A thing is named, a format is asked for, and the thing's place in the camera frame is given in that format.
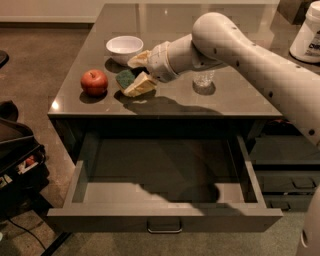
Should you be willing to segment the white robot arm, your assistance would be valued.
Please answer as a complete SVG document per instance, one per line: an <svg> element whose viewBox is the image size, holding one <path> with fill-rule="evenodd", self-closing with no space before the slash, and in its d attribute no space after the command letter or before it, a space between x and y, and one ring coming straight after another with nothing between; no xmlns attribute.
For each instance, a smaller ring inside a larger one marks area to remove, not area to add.
<svg viewBox="0 0 320 256"><path fill-rule="evenodd" d="M320 76L254 44L220 13L202 15L189 35L144 51L128 65L144 67L164 83L187 71L229 65L320 147Z"/></svg>

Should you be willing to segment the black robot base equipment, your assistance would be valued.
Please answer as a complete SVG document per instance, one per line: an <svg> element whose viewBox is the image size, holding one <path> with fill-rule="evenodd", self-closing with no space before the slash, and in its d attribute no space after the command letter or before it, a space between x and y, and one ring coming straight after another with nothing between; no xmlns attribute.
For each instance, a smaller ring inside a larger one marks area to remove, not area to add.
<svg viewBox="0 0 320 256"><path fill-rule="evenodd" d="M55 229L47 217L53 206L40 194L48 184L45 147L28 126L18 122L18 116L18 108L12 101L0 103L1 218L26 231L14 223L8 213L27 201L30 208Z"/></svg>

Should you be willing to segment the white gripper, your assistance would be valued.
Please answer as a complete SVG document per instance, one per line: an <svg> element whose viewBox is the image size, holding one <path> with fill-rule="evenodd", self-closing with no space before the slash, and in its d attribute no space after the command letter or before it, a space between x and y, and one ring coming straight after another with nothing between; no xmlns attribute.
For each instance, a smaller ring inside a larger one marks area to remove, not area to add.
<svg viewBox="0 0 320 256"><path fill-rule="evenodd" d="M141 72L128 87L124 90L124 95L137 97L148 93L156 88L157 81L168 83L178 78L178 74L172 69L168 60L168 41L155 46L151 52L145 50L128 60L130 68L146 67L150 73Z"/></svg>

